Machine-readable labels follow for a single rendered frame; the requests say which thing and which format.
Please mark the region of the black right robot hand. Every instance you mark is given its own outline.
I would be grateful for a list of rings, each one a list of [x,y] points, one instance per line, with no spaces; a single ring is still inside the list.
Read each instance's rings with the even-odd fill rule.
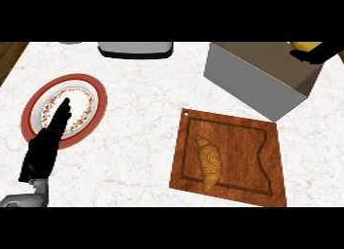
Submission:
[[[308,51],[298,51],[292,48],[289,54],[310,64],[324,63],[344,50],[344,41],[324,41]]]

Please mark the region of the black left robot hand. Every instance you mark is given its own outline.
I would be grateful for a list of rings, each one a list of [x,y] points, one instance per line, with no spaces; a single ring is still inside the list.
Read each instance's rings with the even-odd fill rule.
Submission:
[[[27,142],[27,150],[18,176],[18,181],[23,183],[29,183],[35,179],[47,179],[51,174],[60,139],[70,116],[70,100],[64,98],[48,126],[39,130],[35,137]]]

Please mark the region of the yellow lemon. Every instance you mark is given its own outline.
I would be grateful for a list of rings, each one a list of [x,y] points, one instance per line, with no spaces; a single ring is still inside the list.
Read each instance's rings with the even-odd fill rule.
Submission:
[[[295,50],[308,52],[318,45],[318,42],[290,42],[289,45]]]

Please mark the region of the grey cardboard box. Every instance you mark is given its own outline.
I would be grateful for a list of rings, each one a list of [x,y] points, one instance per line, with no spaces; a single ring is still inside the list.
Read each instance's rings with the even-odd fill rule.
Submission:
[[[203,77],[271,122],[307,99],[321,69],[284,42],[212,42]]]

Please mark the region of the brown wooden cutting board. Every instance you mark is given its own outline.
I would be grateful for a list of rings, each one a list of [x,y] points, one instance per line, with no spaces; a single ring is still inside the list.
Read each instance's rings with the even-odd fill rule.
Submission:
[[[203,184],[206,156],[221,176]],[[276,124],[184,109],[174,146],[169,187],[259,206],[286,204]]]

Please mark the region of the red rimmed floral plate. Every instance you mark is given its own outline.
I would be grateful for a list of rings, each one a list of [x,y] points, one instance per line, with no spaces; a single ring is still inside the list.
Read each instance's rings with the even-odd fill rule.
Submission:
[[[21,114],[21,134],[29,141],[47,127],[64,99],[70,100],[70,119],[60,140],[69,148],[92,132],[107,106],[107,93],[100,81],[85,74],[69,74],[51,80],[32,95]]]

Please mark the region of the golden croissant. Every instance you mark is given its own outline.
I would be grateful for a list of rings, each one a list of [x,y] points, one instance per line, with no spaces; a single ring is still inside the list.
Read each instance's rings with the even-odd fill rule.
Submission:
[[[212,141],[199,134],[194,135],[194,142],[197,145],[197,161],[203,174],[203,192],[206,193],[221,177],[221,153]]]

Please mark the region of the grey and black appliance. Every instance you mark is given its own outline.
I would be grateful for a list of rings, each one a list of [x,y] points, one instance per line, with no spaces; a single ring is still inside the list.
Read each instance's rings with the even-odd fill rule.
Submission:
[[[122,59],[159,59],[172,55],[172,42],[98,42],[104,57]]]

